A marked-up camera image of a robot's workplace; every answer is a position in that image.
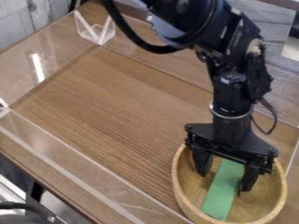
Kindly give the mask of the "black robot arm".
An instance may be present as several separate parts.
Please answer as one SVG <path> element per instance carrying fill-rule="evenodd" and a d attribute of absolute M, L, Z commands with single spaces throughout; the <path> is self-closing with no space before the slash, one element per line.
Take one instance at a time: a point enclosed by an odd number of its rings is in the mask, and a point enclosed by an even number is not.
<path fill-rule="evenodd" d="M 211 123 L 189 123 L 186 145 L 198 173 L 209 174 L 219 156 L 243 165 L 238 191 L 249 192 L 258 177 L 274 170 L 279 150 L 254 133 L 254 105 L 269 109 L 267 71 L 261 30 L 226 0 L 142 0 L 159 38 L 178 50 L 191 48 L 206 63 L 214 88 Z"/>

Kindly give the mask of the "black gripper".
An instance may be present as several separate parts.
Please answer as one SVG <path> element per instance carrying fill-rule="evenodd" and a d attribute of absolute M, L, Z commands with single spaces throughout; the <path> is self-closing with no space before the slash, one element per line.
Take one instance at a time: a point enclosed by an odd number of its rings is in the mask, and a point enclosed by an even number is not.
<path fill-rule="evenodd" d="M 257 136 L 253 129 L 245 135 L 223 132 L 221 138 L 211 123 L 187 123 L 185 144 L 191 149 L 197 172 L 206 177 L 213 166 L 213 157 L 226 158 L 246 166 L 238 184 L 238 195 L 250 192 L 259 174 L 271 173 L 279 150 Z"/>

